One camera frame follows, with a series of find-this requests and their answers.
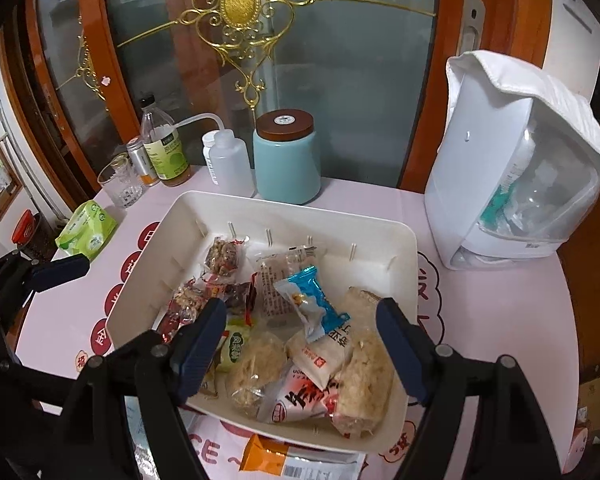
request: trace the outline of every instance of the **teal ceramic jar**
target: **teal ceramic jar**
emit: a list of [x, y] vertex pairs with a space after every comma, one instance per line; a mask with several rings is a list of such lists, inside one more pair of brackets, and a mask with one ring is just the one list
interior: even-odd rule
[[266, 200], [304, 204], [320, 191], [320, 152], [314, 118], [302, 110], [260, 116], [253, 132], [258, 192]]

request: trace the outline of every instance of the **glass bottle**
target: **glass bottle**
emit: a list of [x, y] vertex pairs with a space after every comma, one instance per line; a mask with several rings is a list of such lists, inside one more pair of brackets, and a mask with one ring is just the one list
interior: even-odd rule
[[152, 94], [140, 99], [140, 107], [140, 136], [158, 177], [165, 186], [183, 184], [191, 177], [191, 167], [182, 151], [173, 119], [157, 107]]

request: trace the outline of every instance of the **table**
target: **table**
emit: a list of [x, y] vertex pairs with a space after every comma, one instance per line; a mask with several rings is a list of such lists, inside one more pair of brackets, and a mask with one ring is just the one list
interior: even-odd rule
[[[37, 294], [24, 322], [17, 355], [28, 367], [76, 378], [91, 355], [110, 351], [104, 330], [122, 282], [157, 223], [183, 192], [215, 191], [205, 168], [182, 186], [149, 188], [126, 211], [112, 207], [101, 191], [96, 201], [120, 223], [90, 272], [71, 283]], [[436, 342], [468, 358], [495, 361], [513, 355], [538, 398], [563, 465], [573, 433], [578, 396], [578, 346], [569, 291], [556, 254], [515, 269], [452, 271], [440, 263], [424, 209], [424, 197], [386, 187], [324, 179], [309, 204], [407, 224], [419, 251], [418, 322]], [[470, 446], [477, 399], [468, 399], [456, 448], [447, 471], [459, 479]], [[385, 453], [369, 455], [362, 480], [390, 479], [413, 440], [422, 416], [410, 407], [400, 440]], [[205, 416], [190, 435], [212, 480], [235, 473], [248, 434]], [[262, 480], [265, 474], [241, 474]]]

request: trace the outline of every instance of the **green tissue pack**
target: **green tissue pack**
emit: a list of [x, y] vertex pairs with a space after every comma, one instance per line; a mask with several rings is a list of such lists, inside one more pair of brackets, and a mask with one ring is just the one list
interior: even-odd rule
[[56, 246], [69, 256], [84, 254], [93, 260], [117, 226], [117, 222], [93, 200], [78, 206], [56, 238]]

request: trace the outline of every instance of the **blue snack wrapper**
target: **blue snack wrapper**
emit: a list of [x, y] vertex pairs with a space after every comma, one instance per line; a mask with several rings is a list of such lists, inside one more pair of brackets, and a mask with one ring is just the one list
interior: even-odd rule
[[273, 285], [296, 309], [308, 343], [320, 339], [349, 320], [349, 314], [338, 314], [327, 301], [316, 278], [317, 273], [315, 266], [307, 267]]

